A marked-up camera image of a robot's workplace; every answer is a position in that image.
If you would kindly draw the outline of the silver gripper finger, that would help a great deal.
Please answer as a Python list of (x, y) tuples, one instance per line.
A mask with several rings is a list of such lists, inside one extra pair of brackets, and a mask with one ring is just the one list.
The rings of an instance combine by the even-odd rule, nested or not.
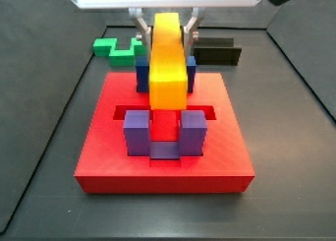
[(143, 42), (147, 47), (147, 55), (151, 55), (151, 26), (145, 23), (143, 18), (143, 11), (140, 8), (128, 9), (129, 18), (137, 28), (136, 39)]

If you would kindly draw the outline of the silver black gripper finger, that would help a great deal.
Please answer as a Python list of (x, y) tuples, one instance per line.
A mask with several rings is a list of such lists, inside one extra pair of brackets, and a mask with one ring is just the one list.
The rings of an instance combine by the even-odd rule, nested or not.
[(195, 7), (192, 11), (192, 17), (188, 23), (183, 26), (183, 41), (185, 57), (191, 56), (191, 49), (193, 41), (199, 37), (197, 28), (205, 16), (205, 8)]

